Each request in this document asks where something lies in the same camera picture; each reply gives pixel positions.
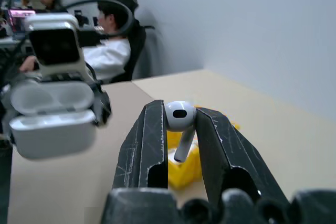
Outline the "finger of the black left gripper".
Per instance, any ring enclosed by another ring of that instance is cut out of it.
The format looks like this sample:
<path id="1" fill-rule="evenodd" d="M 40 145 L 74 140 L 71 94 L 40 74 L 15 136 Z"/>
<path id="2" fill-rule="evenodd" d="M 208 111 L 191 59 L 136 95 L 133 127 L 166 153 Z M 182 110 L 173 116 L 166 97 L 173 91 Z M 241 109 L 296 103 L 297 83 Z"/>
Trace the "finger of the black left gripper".
<path id="1" fill-rule="evenodd" d="M 105 126 L 112 115 L 110 98 L 107 92 L 102 88 L 101 83 L 96 82 L 90 87 L 94 95 L 93 104 L 90 107 L 95 115 L 93 123 L 97 127 Z"/>
<path id="2" fill-rule="evenodd" d="M 0 141 L 7 145 L 13 144 L 13 137 L 9 127 L 11 116 L 10 94 L 11 86 L 9 84 L 0 88 Z"/>

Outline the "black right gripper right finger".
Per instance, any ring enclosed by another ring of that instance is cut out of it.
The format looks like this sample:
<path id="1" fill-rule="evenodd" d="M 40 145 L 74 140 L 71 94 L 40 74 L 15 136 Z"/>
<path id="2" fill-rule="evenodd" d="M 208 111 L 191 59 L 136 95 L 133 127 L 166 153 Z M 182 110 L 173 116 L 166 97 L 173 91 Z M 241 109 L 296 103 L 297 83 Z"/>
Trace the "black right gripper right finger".
<path id="1" fill-rule="evenodd" d="M 202 176 L 208 201 L 221 203 L 227 189 L 238 188 L 253 202 L 270 199 L 286 205 L 288 200 L 258 150 L 222 113 L 196 110 Z"/>

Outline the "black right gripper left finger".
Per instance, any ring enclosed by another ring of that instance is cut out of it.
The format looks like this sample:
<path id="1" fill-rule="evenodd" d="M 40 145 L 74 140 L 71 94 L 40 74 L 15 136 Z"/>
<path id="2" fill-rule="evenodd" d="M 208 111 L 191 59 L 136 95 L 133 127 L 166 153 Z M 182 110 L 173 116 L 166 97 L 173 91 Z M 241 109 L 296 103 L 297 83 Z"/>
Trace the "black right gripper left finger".
<path id="1" fill-rule="evenodd" d="M 119 151 L 112 188 L 167 188 L 167 122 L 163 100 L 146 104 Z"/>

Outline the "white earbud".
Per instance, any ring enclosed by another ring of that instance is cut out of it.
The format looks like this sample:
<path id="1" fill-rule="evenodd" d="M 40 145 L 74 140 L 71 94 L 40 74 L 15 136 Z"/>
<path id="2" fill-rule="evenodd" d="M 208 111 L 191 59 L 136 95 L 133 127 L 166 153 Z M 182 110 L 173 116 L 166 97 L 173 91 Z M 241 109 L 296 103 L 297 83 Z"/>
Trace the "white earbud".
<path id="1" fill-rule="evenodd" d="M 174 160 L 183 163 L 189 154 L 196 132 L 196 107 L 186 101 L 173 101 L 165 105 L 167 129 L 182 132 Z"/>

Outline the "white earbud case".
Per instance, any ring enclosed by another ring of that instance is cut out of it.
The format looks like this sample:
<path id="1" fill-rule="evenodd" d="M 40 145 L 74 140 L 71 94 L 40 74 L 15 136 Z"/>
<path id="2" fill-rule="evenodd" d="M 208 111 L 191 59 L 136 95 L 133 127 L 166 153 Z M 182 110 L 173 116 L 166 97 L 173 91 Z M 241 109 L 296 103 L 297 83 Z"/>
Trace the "white earbud case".
<path id="1" fill-rule="evenodd" d="M 10 96 L 18 116 L 9 121 L 17 151 L 46 159 L 88 149 L 96 137 L 92 89 L 84 82 L 20 84 Z"/>

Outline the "seated person in white shirt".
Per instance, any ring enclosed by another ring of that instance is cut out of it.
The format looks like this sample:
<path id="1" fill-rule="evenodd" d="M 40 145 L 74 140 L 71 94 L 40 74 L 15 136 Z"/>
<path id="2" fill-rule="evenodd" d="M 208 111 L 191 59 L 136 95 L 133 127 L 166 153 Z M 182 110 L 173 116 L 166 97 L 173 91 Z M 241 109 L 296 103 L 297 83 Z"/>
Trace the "seated person in white shirt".
<path id="1" fill-rule="evenodd" d="M 137 0 L 113 0 L 118 1 L 128 7 L 134 14 L 138 7 Z M 127 21 L 127 13 L 115 9 L 108 2 L 99 2 L 99 23 L 105 34 L 112 34 L 121 28 Z M 105 40 L 102 45 L 95 47 L 82 48 L 83 59 L 91 66 L 98 80 L 111 80 L 112 78 L 125 73 L 124 67 L 131 56 L 131 46 L 126 36 L 119 36 Z M 39 66 L 39 60 L 35 56 L 28 56 L 19 67 L 20 72 L 37 71 L 37 67 L 41 73 L 51 73 L 45 66 Z M 79 72 L 84 73 L 87 70 L 79 70 L 79 65 L 71 63 L 66 66 L 52 67 L 54 73 Z"/>

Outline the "black office chair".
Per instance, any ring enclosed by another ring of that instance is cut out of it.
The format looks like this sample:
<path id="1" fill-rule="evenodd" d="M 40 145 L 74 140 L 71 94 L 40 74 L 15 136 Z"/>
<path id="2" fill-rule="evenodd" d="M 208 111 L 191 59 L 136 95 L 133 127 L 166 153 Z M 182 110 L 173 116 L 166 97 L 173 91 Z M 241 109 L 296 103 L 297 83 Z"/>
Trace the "black office chair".
<path id="1" fill-rule="evenodd" d="M 135 25 L 130 37 L 131 57 L 125 66 L 125 73 L 110 82 L 125 82 L 144 79 L 154 75 L 154 62 L 159 52 L 159 32 L 153 13 L 145 7 L 135 11 Z"/>

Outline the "computer monitor with pink screen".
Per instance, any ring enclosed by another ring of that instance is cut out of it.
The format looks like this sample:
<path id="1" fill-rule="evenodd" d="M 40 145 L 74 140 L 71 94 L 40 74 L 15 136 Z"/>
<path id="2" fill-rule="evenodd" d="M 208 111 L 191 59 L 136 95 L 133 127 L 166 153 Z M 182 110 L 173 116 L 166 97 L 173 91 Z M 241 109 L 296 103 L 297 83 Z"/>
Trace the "computer monitor with pink screen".
<path id="1" fill-rule="evenodd" d="M 13 35 L 25 32 L 25 19 L 31 15 L 35 15 L 32 9 L 9 9 L 8 22 L 12 29 Z"/>

